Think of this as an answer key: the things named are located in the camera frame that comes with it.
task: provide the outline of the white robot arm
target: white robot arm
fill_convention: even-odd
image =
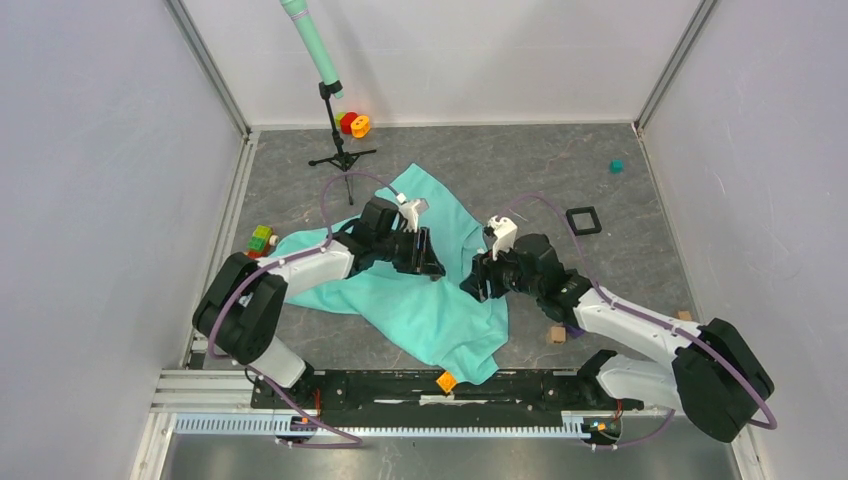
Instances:
[[[652,360],[632,360],[612,351],[590,359],[581,371],[594,375],[610,397],[682,410],[713,438],[725,442],[735,438],[758,406],[724,367],[686,337],[715,349],[761,398],[774,391],[768,374],[729,323],[713,319],[702,326],[678,320],[593,286],[576,270],[562,266],[545,235],[517,237],[508,218],[493,217],[486,232],[495,245],[474,257],[472,273],[460,286],[464,291],[481,302],[509,291],[531,295],[552,320],[611,338]]]
[[[224,313],[214,343],[236,362],[263,372],[283,388],[291,387],[307,367],[275,335],[285,299],[350,278],[378,260],[391,262],[401,273],[443,276],[445,269],[430,244],[430,231],[418,225],[418,216],[427,208],[424,199],[398,207],[374,197],[360,217],[341,227],[324,246],[258,261],[241,253],[231,255],[195,311],[194,327],[213,336],[229,297],[250,274],[267,267]]]

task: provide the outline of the teal cloth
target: teal cloth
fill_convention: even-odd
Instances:
[[[506,300],[479,303],[459,289],[471,273],[472,257],[479,248],[486,248],[483,227],[444,185],[415,164],[392,186],[409,199],[427,199],[430,208],[421,215],[420,224],[430,227],[433,250],[446,276],[433,282],[427,276],[397,273],[390,263],[375,262],[353,278],[326,283],[286,301],[362,315],[421,362],[444,368],[460,382],[480,384],[498,369],[492,354],[508,338]],[[394,199],[386,188],[376,195]],[[293,233],[283,239],[274,256],[315,246],[326,235],[326,229]]]

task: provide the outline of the small wooden block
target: small wooden block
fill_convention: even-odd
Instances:
[[[565,343],[565,327],[554,325],[549,328],[547,341],[548,343],[553,343],[555,345]]]

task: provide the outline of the wire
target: wire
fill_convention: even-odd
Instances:
[[[612,440],[613,442],[618,442],[619,440],[621,440],[622,428],[621,428],[621,425],[619,425],[617,437],[613,437],[612,435],[608,434],[607,432],[605,432],[603,430],[598,430],[598,434]]]
[[[557,208],[550,200],[545,198],[540,193],[525,193],[524,195],[520,195],[518,198],[513,200],[509,205],[507,205],[506,208],[501,210],[501,213],[498,215],[498,217],[505,217],[506,213],[509,212],[513,207],[515,207],[518,203],[523,202],[524,200],[526,200],[528,198],[533,198],[535,200],[539,200],[543,204],[547,205],[548,208],[553,210],[553,212],[556,214],[556,216],[559,217],[559,219],[562,221],[563,225],[565,225],[565,230],[568,232],[568,235],[571,237],[571,241],[574,243],[574,246],[577,249],[577,255],[578,255],[578,258],[580,259],[581,265],[583,266],[583,270],[586,272],[586,277],[589,278],[589,281],[592,283],[592,287],[595,289],[596,292],[598,292],[598,295],[601,297],[601,299],[603,301],[605,301],[607,304],[609,304],[610,306],[612,306],[614,308],[618,308],[618,309],[620,309],[624,312],[627,312],[627,313],[629,313],[629,314],[631,314],[631,315],[633,315],[637,318],[648,321],[650,323],[653,323],[654,325],[657,325],[658,327],[661,327],[665,330],[668,330],[668,331],[672,332],[672,334],[680,335],[681,337],[685,338],[686,340],[689,340],[690,342],[697,345],[703,351],[707,352],[707,354],[710,357],[712,357],[716,362],[718,362],[718,364],[721,365],[722,368],[724,368],[730,374],[730,376],[732,376],[734,378],[734,380],[736,380],[739,383],[739,385],[742,387],[742,389],[745,390],[745,393],[747,393],[751,397],[751,399],[754,400],[754,402],[757,404],[757,407],[759,407],[759,409],[763,411],[763,414],[765,414],[766,420],[768,421],[768,423],[766,423],[766,422],[762,422],[762,421],[759,421],[759,420],[753,420],[752,419],[752,420],[749,420],[748,423],[750,423],[751,425],[754,425],[756,427],[765,428],[765,429],[768,429],[768,430],[777,429],[777,419],[775,418],[774,413],[772,413],[769,406],[766,405],[765,400],[763,400],[762,397],[760,397],[759,393],[757,393],[757,391],[754,389],[754,387],[751,385],[751,383],[748,382],[748,380],[744,376],[742,376],[741,373],[739,373],[739,370],[737,370],[733,365],[731,365],[730,362],[728,362],[724,357],[721,356],[721,354],[719,354],[717,351],[715,351],[714,348],[707,345],[706,342],[704,342],[700,338],[696,337],[695,335],[692,335],[691,333],[689,333],[685,330],[675,330],[674,326],[671,323],[669,323],[669,322],[667,322],[663,319],[657,318],[657,317],[650,315],[648,313],[644,313],[640,310],[637,310],[635,308],[628,306],[625,303],[621,303],[619,301],[614,300],[604,291],[603,288],[601,288],[600,284],[598,284],[597,280],[595,280],[594,276],[592,275],[592,271],[589,269],[589,266],[586,262],[586,255],[583,253],[583,248],[580,246],[580,242],[577,240],[577,236],[574,234],[574,231],[571,230],[571,226],[568,224],[568,220],[566,219],[565,214],[562,212],[561,209]],[[670,418],[671,418],[671,415],[673,415],[673,414],[674,413],[672,411],[669,418],[667,418],[666,422],[663,423],[664,426],[667,426],[666,423],[671,421]],[[664,428],[661,427],[659,430],[657,430],[657,432],[654,432],[653,434],[649,435],[648,437],[653,438],[653,436],[655,436],[658,432],[660,432],[663,429]],[[627,446],[627,445],[635,445],[637,443],[641,443],[641,442],[634,440],[634,442],[628,442],[627,444],[619,445],[619,448],[623,447],[623,446]]]
[[[388,188],[389,191],[391,191],[392,194],[395,195],[395,197],[400,195],[400,193],[394,187],[392,187],[388,183],[384,182],[379,177],[377,177],[375,175],[371,175],[370,173],[343,172],[343,173],[336,175],[335,177],[331,178],[330,180],[328,180],[327,183],[324,185],[324,188],[321,190],[321,204],[320,204],[320,206],[321,206],[321,217],[322,217],[322,219],[324,220],[324,223],[327,226],[327,237],[324,239],[324,241],[321,243],[321,245],[318,245],[317,247],[313,247],[313,248],[309,248],[309,249],[306,249],[306,250],[302,250],[300,252],[295,252],[295,253],[289,254],[289,255],[281,258],[281,259],[272,260],[267,265],[264,265],[264,266],[258,268],[256,271],[254,271],[253,273],[248,275],[247,278],[245,278],[241,282],[241,284],[239,284],[239,286],[236,287],[236,289],[229,296],[229,298],[227,298],[227,301],[224,302],[224,305],[221,307],[221,311],[218,313],[218,317],[215,319],[215,323],[212,325],[212,330],[209,332],[209,336],[208,336],[209,342],[208,343],[210,345],[210,348],[209,348],[207,353],[209,354],[210,357],[212,357],[212,358],[227,358],[228,357],[228,355],[226,355],[226,354],[221,355],[221,354],[218,354],[218,353],[215,352],[215,342],[218,338],[218,332],[221,330],[221,325],[224,322],[224,318],[226,318],[227,314],[230,313],[230,309],[233,307],[235,302],[238,301],[239,298],[241,298],[241,294],[245,291],[245,289],[247,289],[247,287],[251,283],[253,283],[254,280],[259,278],[262,274],[268,272],[269,270],[273,270],[274,268],[277,268],[283,262],[291,262],[291,261],[297,260],[299,258],[304,258],[304,257],[310,256],[310,255],[313,255],[315,253],[320,253],[322,251],[322,249],[324,249],[328,245],[330,245],[330,242],[333,241],[333,224],[330,222],[328,215],[327,215],[327,206],[326,206],[327,191],[329,191],[330,186],[333,183],[335,183],[337,180],[342,179],[342,178],[351,177],[351,176],[361,176],[361,177],[370,178],[372,180],[376,180],[378,183],[380,183],[384,187]],[[315,425],[318,425],[319,427],[323,428],[324,430],[327,430],[328,432],[335,433],[336,435],[339,435],[340,437],[344,437],[344,438],[346,438],[346,439],[348,439],[352,442],[352,443],[319,443],[319,444],[289,443],[289,446],[297,447],[297,448],[313,448],[313,449],[357,448],[357,447],[362,446],[362,439],[361,438],[359,438],[355,435],[351,435],[349,433],[345,433],[345,432],[343,432],[343,431],[341,431],[341,430],[339,430],[335,427],[331,427],[331,426],[327,425],[326,423],[322,422],[321,420],[309,415],[302,408],[300,408],[294,402],[294,400],[292,400],[288,395],[286,395],[286,393],[283,391],[282,387],[277,385],[277,383],[273,379],[271,379],[270,377],[268,377],[267,375],[263,374],[262,372],[256,370],[253,367],[248,367],[248,368],[250,368],[257,375],[263,375],[264,378],[265,378],[265,382],[268,383],[268,385],[271,387],[271,389],[274,390],[274,392],[277,395],[279,395],[280,398],[282,398],[283,401],[286,402],[286,404],[288,404],[289,407],[291,407],[293,410],[295,410],[301,416],[307,418],[309,421],[311,421]]]
[[[613,414],[612,420],[610,420],[610,423],[617,422],[621,418],[621,415],[624,413],[624,405],[621,403],[621,400],[616,399],[615,404],[616,404],[615,413]]]
[[[321,418],[321,389],[315,389],[315,416]]]
[[[250,374],[249,374],[249,373],[247,373],[247,369],[246,369],[246,368],[244,369],[244,378],[246,378],[246,379],[247,379],[247,381],[248,381],[248,382],[250,382],[250,384],[251,384],[251,385],[253,385],[254,387],[258,387],[258,386],[259,386],[259,376],[257,375],[257,376],[255,376],[255,377],[253,377],[253,378],[250,378]]]
[[[250,369],[253,370],[257,374],[260,374],[260,372],[258,370],[256,370],[255,368],[251,367]],[[305,410],[300,408],[300,406],[298,406],[298,404],[295,403],[294,400],[292,400],[291,397],[289,397],[286,394],[285,391],[283,391],[282,387],[277,385],[277,382],[268,378],[267,375],[265,376],[265,383],[267,383],[268,386],[270,386],[271,389],[274,390],[274,393],[279,395],[280,398],[282,398],[283,401],[286,402],[286,404],[289,407],[291,407],[292,410],[297,412],[300,416],[306,418],[312,424],[317,425],[318,427],[323,428],[324,430],[326,430],[330,433],[335,433],[336,435],[338,435],[340,437],[343,437],[343,438],[350,440],[350,443],[293,443],[293,442],[289,442],[288,445],[290,447],[293,447],[293,448],[308,448],[308,449],[313,449],[313,450],[329,450],[329,449],[336,449],[336,448],[359,448],[359,447],[362,446],[362,439],[357,437],[356,435],[352,435],[350,433],[343,432],[336,427],[331,427],[330,425],[327,425],[326,423],[319,420],[317,417],[313,417],[312,415],[306,413]]]
[[[668,427],[671,425],[671,421],[672,421],[672,419],[674,419],[675,413],[676,412],[674,410],[669,410],[668,415],[666,415],[665,420],[663,420],[663,423],[660,424],[659,428],[657,428],[653,432],[645,435],[642,438],[637,438],[636,440],[630,440],[629,442],[624,442],[624,443],[616,443],[615,445],[596,445],[596,444],[587,444],[587,445],[592,447],[593,450],[607,450],[607,451],[618,450],[619,448],[635,447],[636,445],[640,445],[640,444],[645,443],[649,440],[653,440],[654,438],[657,438],[661,433],[666,431],[668,429]]]

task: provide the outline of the orange connector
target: orange connector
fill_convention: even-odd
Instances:
[[[365,115],[356,117],[350,124],[350,131],[354,138],[362,138],[371,130],[371,121]]]

